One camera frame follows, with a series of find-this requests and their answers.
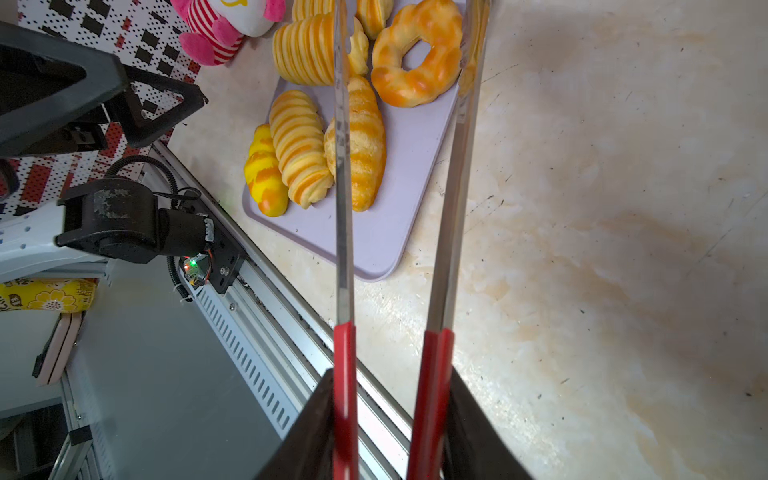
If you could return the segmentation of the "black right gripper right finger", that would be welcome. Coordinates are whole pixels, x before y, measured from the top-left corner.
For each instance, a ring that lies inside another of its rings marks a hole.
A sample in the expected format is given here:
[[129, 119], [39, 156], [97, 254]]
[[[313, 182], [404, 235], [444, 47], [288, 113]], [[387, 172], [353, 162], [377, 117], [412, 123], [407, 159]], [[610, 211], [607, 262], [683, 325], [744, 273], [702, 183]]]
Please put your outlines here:
[[443, 447], [445, 479], [532, 480], [453, 369]]

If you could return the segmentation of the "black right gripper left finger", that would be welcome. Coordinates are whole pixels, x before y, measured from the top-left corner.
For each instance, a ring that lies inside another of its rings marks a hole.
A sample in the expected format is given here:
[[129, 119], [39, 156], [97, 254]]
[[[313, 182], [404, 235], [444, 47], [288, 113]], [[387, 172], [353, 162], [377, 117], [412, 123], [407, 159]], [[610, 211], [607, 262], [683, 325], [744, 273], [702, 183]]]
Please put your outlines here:
[[332, 479], [333, 447], [333, 370], [328, 369], [256, 479]]

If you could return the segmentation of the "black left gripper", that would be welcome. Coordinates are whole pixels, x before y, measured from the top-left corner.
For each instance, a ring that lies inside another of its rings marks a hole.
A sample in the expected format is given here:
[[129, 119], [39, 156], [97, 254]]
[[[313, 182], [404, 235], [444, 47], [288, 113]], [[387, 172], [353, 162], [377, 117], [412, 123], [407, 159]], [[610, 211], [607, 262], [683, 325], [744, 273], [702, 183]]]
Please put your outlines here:
[[129, 147], [143, 148], [207, 103], [194, 83], [123, 68], [114, 55], [1, 24], [3, 157], [103, 150], [109, 120]]

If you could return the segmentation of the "steel tongs red handle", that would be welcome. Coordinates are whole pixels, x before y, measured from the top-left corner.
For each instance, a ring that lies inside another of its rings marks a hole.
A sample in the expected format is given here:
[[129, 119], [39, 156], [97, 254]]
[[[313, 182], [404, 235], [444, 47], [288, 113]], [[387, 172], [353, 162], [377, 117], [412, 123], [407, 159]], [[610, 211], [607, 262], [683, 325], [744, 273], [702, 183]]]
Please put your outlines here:
[[[460, 44], [462, 72], [457, 116], [438, 235], [430, 305], [424, 333], [407, 478], [436, 479], [443, 460], [450, 378], [453, 371], [454, 316], [463, 227], [475, 138], [486, 35], [492, 4], [466, 4]], [[338, 2], [333, 21], [337, 324], [334, 328], [333, 476], [359, 476], [356, 327], [351, 202], [350, 108], [347, 13]]]

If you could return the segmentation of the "ring shaped donut bread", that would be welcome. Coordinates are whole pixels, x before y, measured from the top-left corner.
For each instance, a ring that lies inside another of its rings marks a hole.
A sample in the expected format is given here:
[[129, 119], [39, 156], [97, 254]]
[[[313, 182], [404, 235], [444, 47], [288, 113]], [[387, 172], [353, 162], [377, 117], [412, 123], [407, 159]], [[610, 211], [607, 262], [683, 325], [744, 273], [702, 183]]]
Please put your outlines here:
[[[453, 1], [408, 4], [375, 41], [371, 82], [385, 103], [413, 108], [433, 102], [457, 80], [463, 37], [462, 15]], [[410, 70], [404, 56], [419, 42], [430, 46], [422, 63]]]

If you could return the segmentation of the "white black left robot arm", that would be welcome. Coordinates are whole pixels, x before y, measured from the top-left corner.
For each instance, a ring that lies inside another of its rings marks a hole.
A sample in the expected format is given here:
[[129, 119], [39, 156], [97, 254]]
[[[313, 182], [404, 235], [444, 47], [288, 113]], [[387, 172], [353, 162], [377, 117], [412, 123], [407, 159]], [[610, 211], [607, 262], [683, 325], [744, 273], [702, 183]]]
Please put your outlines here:
[[[102, 151], [104, 127], [119, 125], [132, 148], [151, 144], [200, 110], [194, 84], [123, 64], [112, 54], [44, 33], [1, 26], [1, 182], [19, 187], [11, 160]], [[101, 179], [72, 187], [58, 200], [1, 225], [3, 281], [70, 264], [119, 259], [145, 264], [158, 256], [194, 256], [214, 240], [213, 223], [180, 211], [176, 184], [160, 194], [123, 177], [148, 163], [136, 154]]]

